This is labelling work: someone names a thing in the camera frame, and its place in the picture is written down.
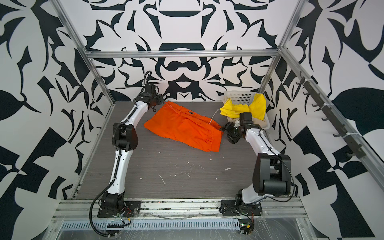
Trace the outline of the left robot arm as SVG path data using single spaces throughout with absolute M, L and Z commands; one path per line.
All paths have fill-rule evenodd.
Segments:
M 149 109 L 162 105 L 164 98 L 158 87 L 147 83 L 134 99 L 134 105 L 127 116 L 113 126 L 112 145 L 115 148 L 115 163 L 110 183 L 99 196 L 101 211 L 121 212 L 124 205 L 125 179 L 133 151 L 137 148 L 139 138 L 136 127 Z

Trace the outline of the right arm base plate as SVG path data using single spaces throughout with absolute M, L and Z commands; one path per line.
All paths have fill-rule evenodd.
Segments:
M 261 216 L 262 215 L 261 204 L 257 205 L 236 205 L 235 200 L 221 200 L 221 205 L 219 207 L 219 212 L 224 217 L 234 217 L 234 216 L 243 216 L 243 217 L 252 217 L 252 216 Z

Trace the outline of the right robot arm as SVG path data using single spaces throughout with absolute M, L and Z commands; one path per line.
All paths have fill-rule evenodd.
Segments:
M 256 154 L 256 163 L 249 187 L 239 190 L 236 205 L 256 205 L 265 199 L 284 203 L 279 197 L 293 197 L 294 178 L 291 171 L 292 161 L 287 155 L 277 151 L 267 139 L 262 127 L 241 121 L 239 126 L 228 122 L 220 128 L 230 143 L 236 144 L 245 139 Z

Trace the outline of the orange shorts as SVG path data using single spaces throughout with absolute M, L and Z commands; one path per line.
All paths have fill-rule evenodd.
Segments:
M 218 152 L 223 136 L 216 121 L 173 102 L 166 102 L 144 127 L 160 137 L 204 152 Z

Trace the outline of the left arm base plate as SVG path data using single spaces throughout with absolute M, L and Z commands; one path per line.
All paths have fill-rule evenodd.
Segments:
M 97 214 L 98 218 L 112 218 L 118 217 L 120 214 L 123 218 L 133 217 L 135 214 L 140 213 L 141 201 L 124 201 L 115 203 L 105 203 L 102 201 Z

